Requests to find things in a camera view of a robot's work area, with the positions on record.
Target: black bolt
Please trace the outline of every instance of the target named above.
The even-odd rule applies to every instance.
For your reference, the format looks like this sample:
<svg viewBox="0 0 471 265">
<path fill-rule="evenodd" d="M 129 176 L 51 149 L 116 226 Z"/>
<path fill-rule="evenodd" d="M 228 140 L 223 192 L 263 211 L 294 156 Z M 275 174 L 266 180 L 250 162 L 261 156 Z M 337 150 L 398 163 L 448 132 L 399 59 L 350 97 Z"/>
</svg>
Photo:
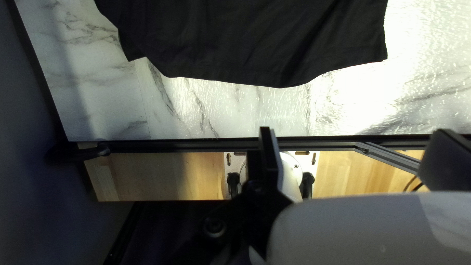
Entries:
<svg viewBox="0 0 471 265">
<path fill-rule="evenodd" d="M 265 185 L 263 185 L 259 181 L 251 181 L 249 183 L 249 186 L 257 194 L 263 195 L 267 192 L 267 188 L 265 187 Z"/>
<path fill-rule="evenodd" d="M 206 218 L 204 221 L 204 230 L 213 237 L 222 235 L 226 224 L 217 218 Z"/>
</svg>

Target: black shirt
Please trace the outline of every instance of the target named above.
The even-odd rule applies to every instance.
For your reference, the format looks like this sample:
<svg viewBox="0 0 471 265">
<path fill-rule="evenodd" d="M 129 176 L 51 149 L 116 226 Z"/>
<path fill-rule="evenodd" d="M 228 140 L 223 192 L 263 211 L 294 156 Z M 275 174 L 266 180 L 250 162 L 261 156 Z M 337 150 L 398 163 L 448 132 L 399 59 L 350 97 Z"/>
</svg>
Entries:
<svg viewBox="0 0 471 265">
<path fill-rule="evenodd" d="M 387 0 L 95 0 L 128 61 L 275 88 L 387 59 Z"/>
</svg>

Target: marble surface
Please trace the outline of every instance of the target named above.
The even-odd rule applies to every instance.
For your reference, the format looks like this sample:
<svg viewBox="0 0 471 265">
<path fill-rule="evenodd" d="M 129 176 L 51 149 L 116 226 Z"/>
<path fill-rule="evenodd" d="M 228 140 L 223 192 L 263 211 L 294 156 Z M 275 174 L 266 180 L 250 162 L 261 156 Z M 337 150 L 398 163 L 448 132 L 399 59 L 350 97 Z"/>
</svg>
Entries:
<svg viewBox="0 0 471 265">
<path fill-rule="evenodd" d="M 70 141 L 471 133 L 471 2 L 390 0 L 389 58 L 276 89 L 128 62 L 93 0 L 16 0 Z"/>
</svg>

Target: dark floor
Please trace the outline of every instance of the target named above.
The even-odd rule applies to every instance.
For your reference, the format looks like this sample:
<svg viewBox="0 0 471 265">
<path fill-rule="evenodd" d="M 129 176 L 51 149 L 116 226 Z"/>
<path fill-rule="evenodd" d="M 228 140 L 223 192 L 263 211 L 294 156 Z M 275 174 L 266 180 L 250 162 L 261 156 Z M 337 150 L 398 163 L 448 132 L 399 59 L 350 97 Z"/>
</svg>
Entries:
<svg viewBox="0 0 471 265">
<path fill-rule="evenodd" d="M 0 264 L 102 264 L 131 204 L 98 203 L 75 165 L 43 162 L 61 132 L 11 3 L 0 0 Z"/>
</svg>

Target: black cable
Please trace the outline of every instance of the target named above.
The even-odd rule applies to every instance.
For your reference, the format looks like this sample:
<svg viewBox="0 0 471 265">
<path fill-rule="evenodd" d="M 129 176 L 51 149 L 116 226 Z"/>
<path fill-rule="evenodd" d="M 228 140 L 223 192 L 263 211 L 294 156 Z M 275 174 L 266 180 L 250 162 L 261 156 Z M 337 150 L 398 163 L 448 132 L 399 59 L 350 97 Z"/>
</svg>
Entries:
<svg viewBox="0 0 471 265">
<path fill-rule="evenodd" d="M 404 192 L 407 191 L 407 189 L 409 188 L 409 186 L 412 184 L 412 182 L 414 182 L 414 180 L 417 178 L 417 175 L 415 175 L 410 181 L 409 183 L 406 185 L 406 187 L 404 188 Z"/>
<path fill-rule="evenodd" d="M 419 185 L 417 185 L 415 188 L 413 188 L 411 191 L 417 191 L 420 187 L 423 186 L 423 182 L 421 182 Z"/>
</svg>

